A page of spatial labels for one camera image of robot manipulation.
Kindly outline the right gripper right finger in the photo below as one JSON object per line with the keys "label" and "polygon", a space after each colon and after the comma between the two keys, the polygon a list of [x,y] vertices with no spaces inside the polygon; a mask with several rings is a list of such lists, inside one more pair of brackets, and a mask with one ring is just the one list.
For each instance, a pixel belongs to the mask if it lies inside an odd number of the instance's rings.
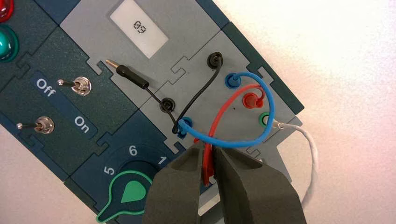
{"label": "right gripper right finger", "polygon": [[299,196],[282,172],[232,148],[216,148],[214,166],[226,224],[306,223]]}

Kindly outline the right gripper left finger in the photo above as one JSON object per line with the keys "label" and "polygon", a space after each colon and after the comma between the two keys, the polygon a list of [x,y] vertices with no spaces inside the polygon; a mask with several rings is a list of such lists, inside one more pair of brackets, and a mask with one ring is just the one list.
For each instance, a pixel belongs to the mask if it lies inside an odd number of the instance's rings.
{"label": "right gripper left finger", "polygon": [[195,143],[154,177],[144,224],[196,224],[205,145]]}

